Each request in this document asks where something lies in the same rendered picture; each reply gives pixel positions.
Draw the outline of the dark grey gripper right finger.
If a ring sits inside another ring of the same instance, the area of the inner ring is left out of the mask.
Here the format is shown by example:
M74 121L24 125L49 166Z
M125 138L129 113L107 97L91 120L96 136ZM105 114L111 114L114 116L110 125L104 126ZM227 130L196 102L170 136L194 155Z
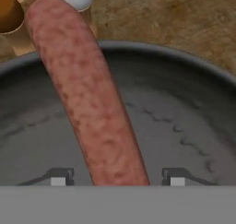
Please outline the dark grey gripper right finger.
M167 186L215 185L210 181L195 177L185 168L163 168L162 184Z

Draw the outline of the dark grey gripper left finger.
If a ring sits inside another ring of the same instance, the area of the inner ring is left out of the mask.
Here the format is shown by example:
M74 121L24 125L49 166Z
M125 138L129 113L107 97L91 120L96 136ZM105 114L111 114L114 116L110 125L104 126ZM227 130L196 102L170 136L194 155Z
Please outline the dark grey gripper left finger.
M24 183L20 183L19 186L28 186L35 183L40 183L52 178L63 178L67 186L72 186L74 182L74 169L73 168L51 168L45 172L41 177L34 178Z

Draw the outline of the dark grey bowl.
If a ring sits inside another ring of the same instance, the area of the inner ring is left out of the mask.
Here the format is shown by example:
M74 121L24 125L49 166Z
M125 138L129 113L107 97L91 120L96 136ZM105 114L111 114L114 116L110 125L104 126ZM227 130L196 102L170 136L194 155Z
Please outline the dark grey bowl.
M153 185L165 168L185 168L236 185L236 77L157 45L104 41L101 48L128 111ZM0 63L0 184L51 168L91 179L64 107L39 56Z

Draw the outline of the reddish brown sausage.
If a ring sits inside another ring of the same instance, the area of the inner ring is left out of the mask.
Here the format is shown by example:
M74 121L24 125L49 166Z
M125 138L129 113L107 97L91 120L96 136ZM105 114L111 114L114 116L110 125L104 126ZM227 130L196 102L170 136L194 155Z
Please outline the reddish brown sausage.
M85 19L63 0L36 0L29 35L55 86L95 185L148 185L112 74Z

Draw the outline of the light wooden stand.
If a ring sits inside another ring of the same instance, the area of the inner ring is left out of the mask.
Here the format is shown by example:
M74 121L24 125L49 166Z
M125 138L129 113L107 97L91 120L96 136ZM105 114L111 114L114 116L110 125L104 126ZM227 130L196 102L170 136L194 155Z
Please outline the light wooden stand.
M25 10L35 0L18 0L18 1L20 2L25 14ZM97 31L92 21L91 6L87 9L77 10L77 11L88 22L93 33L96 34ZM11 48L14 51L15 56L21 56L23 54L32 53L35 51L35 48L30 39L30 35L25 26L24 20L17 29L6 33L0 33L0 36L3 36L6 39L6 41L10 44Z

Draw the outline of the brown round jar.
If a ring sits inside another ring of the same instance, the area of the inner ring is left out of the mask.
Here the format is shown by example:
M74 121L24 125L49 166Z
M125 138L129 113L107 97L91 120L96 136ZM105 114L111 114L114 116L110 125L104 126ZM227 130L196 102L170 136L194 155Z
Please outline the brown round jar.
M24 11L18 0L0 0L0 33L17 29L24 20Z

